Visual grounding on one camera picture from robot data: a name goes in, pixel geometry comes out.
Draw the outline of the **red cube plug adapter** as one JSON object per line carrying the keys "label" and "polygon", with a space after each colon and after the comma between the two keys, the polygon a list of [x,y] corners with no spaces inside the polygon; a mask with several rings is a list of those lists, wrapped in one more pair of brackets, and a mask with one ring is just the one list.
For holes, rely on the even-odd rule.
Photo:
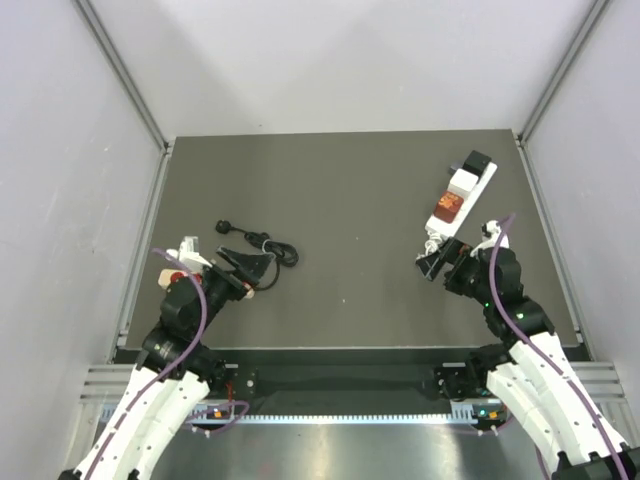
{"label": "red cube plug adapter", "polygon": [[445,191],[434,208],[433,216],[442,222],[451,224],[455,220],[463,204],[463,198],[449,191]]}

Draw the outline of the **white power strip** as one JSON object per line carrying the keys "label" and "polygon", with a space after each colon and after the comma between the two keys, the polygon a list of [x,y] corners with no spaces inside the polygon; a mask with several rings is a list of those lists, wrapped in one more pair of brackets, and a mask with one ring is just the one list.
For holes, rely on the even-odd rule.
{"label": "white power strip", "polygon": [[426,256],[436,253],[456,235],[497,169],[489,161],[480,173],[473,173],[468,165],[453,173],[424,227],[428,235],[424,244]]}

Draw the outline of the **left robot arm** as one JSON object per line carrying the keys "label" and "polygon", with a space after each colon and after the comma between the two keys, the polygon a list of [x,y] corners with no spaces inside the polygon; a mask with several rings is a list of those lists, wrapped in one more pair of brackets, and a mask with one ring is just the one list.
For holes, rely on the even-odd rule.
{"label": "left robot arm", "polygon": [[194,237],[159,250],[170,267],[157,284],[164,292],[158,323],[149,332],[107,426],[83,460],[63,479],[148,479],[195,407],[227,393],[226,363],[201,337],[229,302],[254,296],[276,256],[244,254],[224,246],[223,269],[204,258]]}

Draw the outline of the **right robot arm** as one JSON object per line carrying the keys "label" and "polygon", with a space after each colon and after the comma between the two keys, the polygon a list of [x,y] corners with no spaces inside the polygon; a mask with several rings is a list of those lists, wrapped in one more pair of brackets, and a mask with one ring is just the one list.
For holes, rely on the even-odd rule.
{"label": "right robot arm", "polygon": [[428,280],[476,300],[498,343],[472,352],[468,390],[498,398],[535,445],[549,479],[636,479],[639,450],[604,417],[572,368],[544,309],[524,292],[504,246],[473,250],[456,239],[417,257]]}

